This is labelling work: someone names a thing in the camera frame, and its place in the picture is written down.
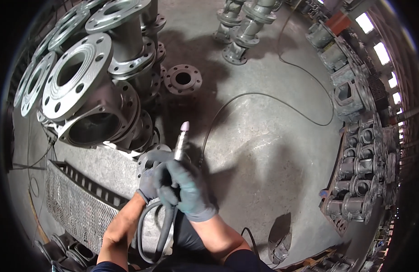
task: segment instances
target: forearm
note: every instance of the forearm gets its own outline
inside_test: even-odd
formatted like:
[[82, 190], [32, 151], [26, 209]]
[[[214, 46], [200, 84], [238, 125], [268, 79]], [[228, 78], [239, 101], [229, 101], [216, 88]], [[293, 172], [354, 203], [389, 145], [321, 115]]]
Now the forearm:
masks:
[[128, 269], [128, 248], [137, 229], [138, 220], [146, 206], [144, 199], [135, 193], [130, 201], [113, 218], [104, 233], [98, 263], [110, 261]]
[[205, 247], [215, 258], [224, 263], [226, 258], [239, 249], [250, 250], [244, 238], [227, 225], [219, 215], [204, 222], [190, 222]]

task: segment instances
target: window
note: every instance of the window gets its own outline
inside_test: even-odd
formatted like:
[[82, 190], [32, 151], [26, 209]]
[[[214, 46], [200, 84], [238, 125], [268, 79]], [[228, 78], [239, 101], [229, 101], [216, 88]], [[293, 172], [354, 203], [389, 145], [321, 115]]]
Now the window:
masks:
[[392, 79], [389, 79], [388, 80], [388, 82], [389, 82], [389, 87], [391, 87], [391, 88], [394, 88], [395, 86], [397, 86], [397, 77], [395, 76], [395, 73], [394, 72], [391, 72], [392, 73]]
[[359, 24], [359, 26], [362, 28], [365, 34], [370, 33], [371, 30], [374, 29], [374, 26], [371, 23], [368, 16], [366, 15], [366, 13], [363, 13], [358, 18], [356, 18], [356, 22]]
[[377, 56], [379, 57], [379, 60], [382, 63], [382, 65], [385, 65], [386, 63], [390, 62], [388, 52], [386, 51], [386, 48], [382, 42], [376, 44], [374, 46], [374, 50], [377, 53]]
[[395, 93], [392, 95], [392, 98], [394, 99], [394, 104], [397, 105], [398, 102], [401, 102], [401, 95], [400, 93]]

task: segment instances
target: concrete floor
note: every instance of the concrete floor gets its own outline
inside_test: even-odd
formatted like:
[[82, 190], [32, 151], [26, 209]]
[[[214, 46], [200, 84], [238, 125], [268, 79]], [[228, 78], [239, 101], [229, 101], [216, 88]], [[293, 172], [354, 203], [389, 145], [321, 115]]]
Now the concrete floor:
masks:
[[[160, 0], [159, 12], [167, 18], [159, 33], [167, 50], [163, 62], [166, 68], [190, 64], [202, 74], [201, 99], [192, 114], [178, 112], [169, 119], [157, 117], [166, 144], [174, 147], [180, 123], [190, 120], [190, 139], [195, 148], [191, 158], [197, 162], [199, 148], [205, 133], [219, 108], [235, 95], [244, 92], [263, 92], [286, 101], [316, 122], [327, 123], [332, 116], [329, 98], [313, 78], [299, 68], [278, 60], [277, 50], [286, 61], [304, 67], [321, 81], [328, 91], [332, 85], [318, 55], [305, 39], [310, 21], [295, 14], [289, 21], [277, 49], [277, 37], [290, 9], [283, 6], [272, 25], [259, 33], [260, 43], [247, 52], [243, 66], [228, 64], [221, 56], [223, 46], [213, 42], [211, 33], [217, 29], [216, 10], [223, 0]], [[14, 162], [35, 162], [47, 149], [40, 124], [33, 115], [29, 121], [15, 110]], [[285, 266], [326, 249], [344, 243], [347, 253], [363, 258], [380, 221], [380, 207], [375, 209], [369, 225], [353, 222], [344, 238], [340, 238], [319, 211], [320, 189], [326, 188], [338, 152], [342, 122], [333, 119], [330, 125], [320, 127], [289, 109], [287, 106], [262, 96], [241, 97], [232, 102], [212, 129], [205, 151], [203, 172], [214, 191], [220, 215], [235, 230], [250, 228], [261, 259], [271, 264], [267, 243], [270, 230], [289, 229], [293, 234], [289, 257], [279, 266]], [[85, 150], [57, 142], [58, 160], [67, 160], [92, 180], [130, 198], [138, 184], [136, 163], [114, 150], [98, 148]], [[33, 196], [37, 214], [40, 213], [44, 172], [30, 170], [39, 190]], [[9, 184], [15, 208], [33, 239], [35, 222], [28, 202], [29, 178], [26, 170], [12, 171]], [[63, 229], [49, 215], [46, 207], [40, 222], [47, 235]], [[148, 230], [151, 218], [148, 219]], [[149, 248], [157, 237], [151, 231], [145, 237]], [[354, 237], [363, 234], [362, 239]]]

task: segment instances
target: gray glove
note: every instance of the gray glove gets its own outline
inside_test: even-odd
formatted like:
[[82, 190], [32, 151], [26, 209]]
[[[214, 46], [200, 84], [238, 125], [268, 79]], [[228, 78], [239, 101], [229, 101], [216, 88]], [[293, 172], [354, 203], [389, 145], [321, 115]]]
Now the gray glove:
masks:
[[153, 173], [153, 184], [162, 202], [176, 205], [193, 222], [209, 220], [218, 213], [209, 202], [206, 183], [196, 166], [172, 160], [173, 152], [151, 151], [148, 158], [163, 161]]
[[146, 204], [149, 204], [149, 201], [158, 197], [158, 193], [153, 182], [154, 169], [158, 166], [158, 164], [159, 162], [155, 162], [152, 168], [146, 169], [143, 173], [141, 173], [140, 187], [136, 190], [136, 192], [141, 195]]

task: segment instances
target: black rubber hose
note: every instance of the black rubber hose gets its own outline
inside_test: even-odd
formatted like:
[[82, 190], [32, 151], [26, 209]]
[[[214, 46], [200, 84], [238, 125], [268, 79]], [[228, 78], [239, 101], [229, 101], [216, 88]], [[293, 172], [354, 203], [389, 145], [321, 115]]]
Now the black rubber hose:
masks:
[[164, 222], [162, 224], [161, 228], [161, 234], [158, 239], [158, 244], [156, 246], [155, 255], [153, 258], [149, 258], [145, 255], [143, 252], [143, 246], [142, 246], [142, 234], [143, 234], [143, 222], [145, 220], [146, 215], [150, 210], [152, 210], [155, 207], [158, 207], [162, 205], [161, 201], [157, 201], [155, 203], [150, 204], [146, 207], [146, 209], [143, 210], [140, 219], [138, 221], [137, 226], [137, 247], [138, 252], [140, 253], [141, 258], [150, 264], [154, 264], [158, 262], [158, 260], [161, 258], [162, 251], [164, 249], [165, 243], [167, 242], [167, 238], [169, 236], [170, 226], [173, 223], [174, 215], [176, 213], [176, 207], [173, 205], [165, 206], [165, 216], [164, 216]]

